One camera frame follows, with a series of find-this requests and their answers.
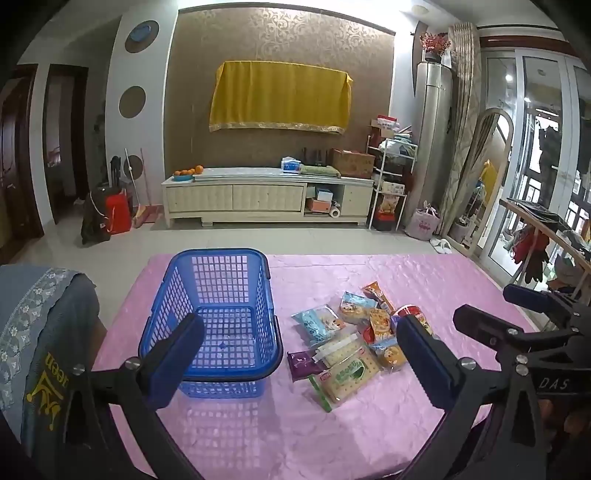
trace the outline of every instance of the mirror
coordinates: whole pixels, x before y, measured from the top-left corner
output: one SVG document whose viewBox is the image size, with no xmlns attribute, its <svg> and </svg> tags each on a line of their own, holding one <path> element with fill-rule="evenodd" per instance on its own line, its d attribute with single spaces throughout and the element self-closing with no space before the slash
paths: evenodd
<svg viewBox="0 0 591 480">
<path fill-rule="evenodd" d="M 499 108 L 489 108 L 478 117 L 470 150 L 462 171 L 453 214 L 441 236 L 471 256 L 491 217 L 505 177 L 513 140 L 513 121 Z"/>
</svg>

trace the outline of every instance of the patterned wallpaper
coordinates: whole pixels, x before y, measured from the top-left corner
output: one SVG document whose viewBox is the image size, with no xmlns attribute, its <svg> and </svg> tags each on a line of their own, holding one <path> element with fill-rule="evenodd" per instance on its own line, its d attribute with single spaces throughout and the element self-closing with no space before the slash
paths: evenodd
<svg viewBox="0 0 591 480">
<path fill-rule="evenodd" d="M 206 167 L 279 166 L 303 147 L 363 151 L 369 121 L 387 114 L 394 36 L 340 18 L 283 8 L 236 7 L 178 16 L 164 104 L 166 173 Z M 209 132 L 216 69 L 226 60 L 272 60 L 343 70 L 353 79 L 344 135 L 290 130 Z"/>
</svg>

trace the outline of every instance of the black bag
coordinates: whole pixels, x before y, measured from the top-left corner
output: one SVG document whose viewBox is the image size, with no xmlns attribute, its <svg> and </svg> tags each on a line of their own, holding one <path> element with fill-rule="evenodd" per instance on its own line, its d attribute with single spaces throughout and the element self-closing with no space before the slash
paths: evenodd
<svg viewBox="0 0 591 480">
<path fill-rule="evenodd" d="M 82 245 L 88 242 L 105 242 L 110 240 L 107 231 L 106 198 L 121 191 L 118 187 L 97 187 L 89 192 L 84 202 L 84 217 L 82 219 Z"/>
</svg>

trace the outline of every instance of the cracker package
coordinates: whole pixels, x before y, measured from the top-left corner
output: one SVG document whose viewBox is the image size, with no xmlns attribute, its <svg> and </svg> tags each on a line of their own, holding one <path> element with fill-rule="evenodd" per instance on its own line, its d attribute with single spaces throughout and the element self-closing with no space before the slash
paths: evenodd
<svg viewBox="0 0 591 480">
<path fill-rule="evenodd" d="M 316 349 L 316 354 L 313 356 L 314 361 L 322 362 L 327 367 L 332 367 L 345 358 L 353 355 L 359 348 L 364 346 L 362 338 L 355 330 L 354 326 L 350 329 L 344 328 L 335 336 L 334 339 L 326 342 L 324 345 Z"/>
<path fill-rule="evenodd" d="M 376 342 L 369 347 L 378 357 L 379 364 L 385 369 L 399 370 L 407 362 L 396 337 L 388 338 L 383 342 Z"/>
<path fill-rule="evenodd" d="M 377 301 L 346 291 L 340 302 L 341 318 L 354 325 L 367 323 L 370 309 L 376 306 L 378 306 Z"/>
<path fill-rule="evenodd" d="M 320 395 L 322 407 L 330 412 L 357 392 L 378 372 L 379 365 L 368 347 L 363 346 L 326 372 L 309 376 L 309 380 Z"/>
<path fill-rule="evenodd" d="M 384 292 L 382 292 L 381 288 L 379 288 L 378 282 L 371 282 L 369 285 L 364 286 L 361 290 L 367 297 L 377 301 L 378 306 L 382 310 L 386 310 L 388 315 L 392 315 L 394 313 L 394 307 L 386 298 L 386 295 L 384 295 Z"/>
<path fill-rule="evenodd" d="M 433 329 L 429 325 L 427 318 L 425 317 L 421 309 L 416 305 L 405 305 L 404 307 L 400 307 L 398 310 L 396 310 L 396 312 L 394 312 L 394 315 L 397 315 L 399 317 L 404 317 L 405 315 L 414 315 L 417 318 L 417 320 L 421 323 L 421 325 L 425 327 L 427 333 L 429 335 L 433 335 Z"/>
<path fill-rule="evenodd" d="M 390 315 L 382 309 L 371 309 L 369 311 L 369 323 L 374 331 L 374 339 L 381 342 L 386 338 L 394 336 L 390 329 Z"/>
<path fill-rule="evenodd" d="M 312 344 L 329 340 L 335 332 L 345 326 L 345 323 L 328 305 L 304 310 L 291 317 L 306 329 Z"/>
</svg>

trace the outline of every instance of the yellow logo print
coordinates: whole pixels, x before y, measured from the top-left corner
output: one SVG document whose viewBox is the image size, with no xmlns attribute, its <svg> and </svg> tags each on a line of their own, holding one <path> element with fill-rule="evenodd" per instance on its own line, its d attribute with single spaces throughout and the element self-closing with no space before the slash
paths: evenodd
<svg viewBox="0 0 591 480">
<path fill-rule="evenodd" d="M 59 384 L 65 387 L 68 383 L 68 377 L 62 370 L 60 370 L 57 362 L 49 352 L 47 352 L 47 357 L 45 358 L 45 365 L 53 374 L 55 379 L 59 382 Z M 64 396 L 53 386 L 45 370 L 43 370 L 41 373 L 41 377 L 39 377 L 39 382 L 37 383 L 35 390 L 33 390 L 33 393 L 27 394 L 27 401 L 32 403 L 35 396 L 39 393 L 41 394 L 41 404 L 39 405 L 37 414 L 40 415 L 44 407 L 45 415 L 49 415 L 51 412 L 51 423 L 49 424 L 49 429 L 53 431 L 54 422 L 56 420 L 57 414 L 61 410 L 60 403 L 64 399 Z"/>
</svg>

